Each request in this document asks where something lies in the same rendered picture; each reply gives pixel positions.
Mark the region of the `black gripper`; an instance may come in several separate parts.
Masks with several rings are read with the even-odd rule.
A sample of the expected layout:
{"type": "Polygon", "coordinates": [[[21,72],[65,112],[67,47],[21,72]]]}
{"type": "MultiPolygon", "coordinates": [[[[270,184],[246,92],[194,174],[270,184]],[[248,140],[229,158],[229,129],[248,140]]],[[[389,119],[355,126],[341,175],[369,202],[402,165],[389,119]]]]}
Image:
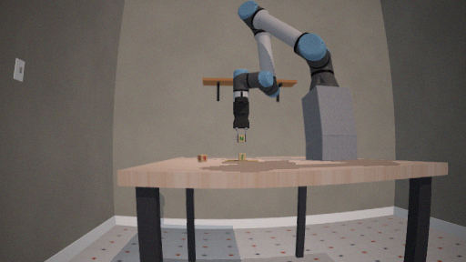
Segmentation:
{"type": "Polygon", "coordinates": [[[247,130],[249,128],[249,92],[233,92],[233,100],[233,115],[235,117],[233,128],[237,130],[237,142],[239,128],[245,128],[245,142],[247,142],[247,130]]]}

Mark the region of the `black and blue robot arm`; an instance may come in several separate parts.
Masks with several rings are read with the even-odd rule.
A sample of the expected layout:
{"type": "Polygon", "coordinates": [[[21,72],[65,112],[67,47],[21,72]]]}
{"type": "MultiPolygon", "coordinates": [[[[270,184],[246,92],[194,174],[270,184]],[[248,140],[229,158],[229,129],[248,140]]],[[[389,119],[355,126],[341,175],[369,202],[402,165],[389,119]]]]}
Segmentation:
{"type": "Polygon", "coordinates": [[[307,32],[301,33],[269,15],[266,9],[252,0],[239,7],[238,16],[244,19],[243,21],[252,30],[257,40],[260,72],[248,73],[247,69],[235,70],[233,92],[249,92],[249,88],[258,88],[271,97],[279,94],[270,43],[271,35],[293,47],[297,55],[307,58],[311,75],[309,91],[315,86],[339,87],[334,77],[330,51],[320,36],[307,32]]]}

